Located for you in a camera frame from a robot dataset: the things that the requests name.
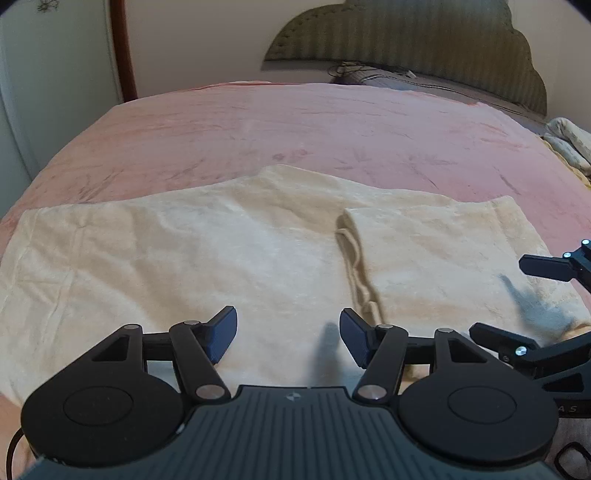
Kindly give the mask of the cream white fleece pants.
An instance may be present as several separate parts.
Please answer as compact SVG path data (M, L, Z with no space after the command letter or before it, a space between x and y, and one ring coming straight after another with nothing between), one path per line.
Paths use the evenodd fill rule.
M339 312L415 336L483 322L554 343L587 330L574 287L524 275L547 247L511 197L472 203L294 167L22 214L1 263L1 391L26 397L122 325L238 311L228 385L352 384Z

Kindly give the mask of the folded white printed quilt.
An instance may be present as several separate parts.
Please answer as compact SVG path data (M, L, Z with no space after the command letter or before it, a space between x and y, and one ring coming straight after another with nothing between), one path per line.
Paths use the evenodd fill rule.
M546 124L543 139L574 169L590 177L590 133L564 117L557 117Z

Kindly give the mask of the grey striped bed sheet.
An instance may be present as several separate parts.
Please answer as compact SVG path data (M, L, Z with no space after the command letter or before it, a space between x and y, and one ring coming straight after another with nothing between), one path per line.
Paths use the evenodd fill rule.
M342 63L331 72L335 84L362 85L431 94L465 104L484 103L512 117L522 125L532 123L543 127L542 114L496 95L461 83L432 76L421 76L410 70L389 71L370 65Z

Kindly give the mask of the pink fleece blanket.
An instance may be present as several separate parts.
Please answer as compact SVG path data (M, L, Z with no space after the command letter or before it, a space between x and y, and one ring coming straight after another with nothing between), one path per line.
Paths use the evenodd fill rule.
M61 149L23 213L207 187L287 166L458 202L511 197L558 255L590 234L590 191L534 133L484 104L369 86L230 83L118 105Z

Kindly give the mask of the olive green padded headboard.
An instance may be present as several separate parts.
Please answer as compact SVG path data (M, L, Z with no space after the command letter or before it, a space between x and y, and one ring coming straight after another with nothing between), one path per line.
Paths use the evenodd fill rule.
M546 86L504 1L345 1L315 7L283 26L264 59L400 67L547 113Z

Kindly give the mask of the frosted glass wardrobe door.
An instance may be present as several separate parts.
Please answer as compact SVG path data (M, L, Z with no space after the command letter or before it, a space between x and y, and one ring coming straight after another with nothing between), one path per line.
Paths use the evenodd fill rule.
M1 15L1 210L121 103L106 1L15 1Z

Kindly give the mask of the brown wooden door frame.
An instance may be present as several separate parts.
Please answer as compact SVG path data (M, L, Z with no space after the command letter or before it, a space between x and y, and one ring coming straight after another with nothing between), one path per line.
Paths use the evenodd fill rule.
M109 17L113 53L122 100L136 100L137 89L133 73L124 0L109 0Z

